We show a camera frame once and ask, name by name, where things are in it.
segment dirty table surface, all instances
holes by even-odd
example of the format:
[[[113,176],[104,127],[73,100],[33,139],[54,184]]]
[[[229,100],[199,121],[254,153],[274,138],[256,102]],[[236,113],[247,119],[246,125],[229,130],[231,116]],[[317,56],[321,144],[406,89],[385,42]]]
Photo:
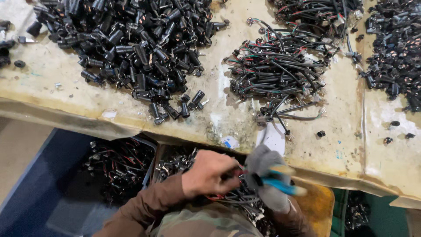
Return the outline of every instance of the dirty table surface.
[[[230,91],[229,66],[222,59],[229,56],[245,39],[260,37],[259,26],[248,26],[248,17],[273,22],[273,8],[263,0],[214,2],[213,21],[229,19],[229,29],[217,32],[213,45],[201,49],[204,76],[187,76],[188,94],[205,92],[209,102],[202,111],[192,111],[185,120],[168,120],[156,126],[148,106],[131,97],[129,90],[113,85],[87,84],[80,76],[82,68],[72,50],[61,50],[42,33],[39,43],[18,45],[11,49],[12,62],[23,60],[25,68],[10,65],[0,70],[0,116],[44,123],[68,130],[115,139],[150,132],[209,145],[229,146],[249,153],[256,145],[258,127],[253,121],[265,101],[240,102]],[[35,20],[32,6],[25,1],[0,2],[0,15],[14,26],[7,34],[29,37],[25,30]],[[354,50],[371,55],[373,35],[359,43],[356,35],[365,34],[363,22],[351,34]],[[406,99],[387,101],[383,91],[369,90],[349,58],[336,55],[324,74],[326,95],[322,97],[327,117],[315,121],[286,120],[295,138],[284,143],[282,134],[267,142],[285,146],[287,163],[297,168],[297,176],[326,186],[360,189],[377,195],[395,194],[395,205],[421,208],[421,115],[401,112]],[[170,103],[178,107],[175,97]],[[294,112],[314,116],[320,107]],[[388,130],[390,121],[401,126]],[[320,130],[326,136],[318,138]],[[402,135],[411,132],[414,139]],[[383,145],[385,137],[394,142]]]

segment floor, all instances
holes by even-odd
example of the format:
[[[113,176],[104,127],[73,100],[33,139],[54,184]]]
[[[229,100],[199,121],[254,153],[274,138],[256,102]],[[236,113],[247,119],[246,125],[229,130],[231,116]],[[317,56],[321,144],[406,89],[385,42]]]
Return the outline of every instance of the floor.
[[[0,117],[0,204],[53,127]]]

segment worker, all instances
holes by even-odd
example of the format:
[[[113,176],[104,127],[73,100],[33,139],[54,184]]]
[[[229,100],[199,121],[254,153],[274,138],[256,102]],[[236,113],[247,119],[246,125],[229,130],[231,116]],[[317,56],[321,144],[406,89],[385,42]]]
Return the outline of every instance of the worker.
[[[238,177],[221,176],[238,167],[227,155],[200,150],[192,168],[184,174],[152,184],[120,207],[94,237],[251,237],[263,236],[239,209],[218,202],[204,206],[189,203],[198,195],[225,194],[240,186]],[[264,145],[250,154],[245,167],[259,174],[274,164],[285,164],[276,151]],[[270,215],[279,237],[314,237],[297,202],[271,186],[258,187],[257,193],[271,209]]]

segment gloved hand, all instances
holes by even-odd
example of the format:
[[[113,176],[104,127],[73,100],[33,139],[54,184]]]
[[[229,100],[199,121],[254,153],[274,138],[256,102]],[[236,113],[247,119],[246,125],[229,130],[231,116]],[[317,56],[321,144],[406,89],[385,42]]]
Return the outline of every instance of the gloved hand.
[[[276,212],[287,214],[291,208],[288,195],[273,186],[259,186],[253,177],[255,175],[264,177],[269,172],[270,167],[280,164],[287,165],[277,151],[271,151],[263,144],[259,145],[245,160],[245,168],[248,171],[245,174],[245,180],[248,187],[257,192],[267,207]],[[279,175],[278,179],[285,184],[291,182],[291,177],[288,175]]]

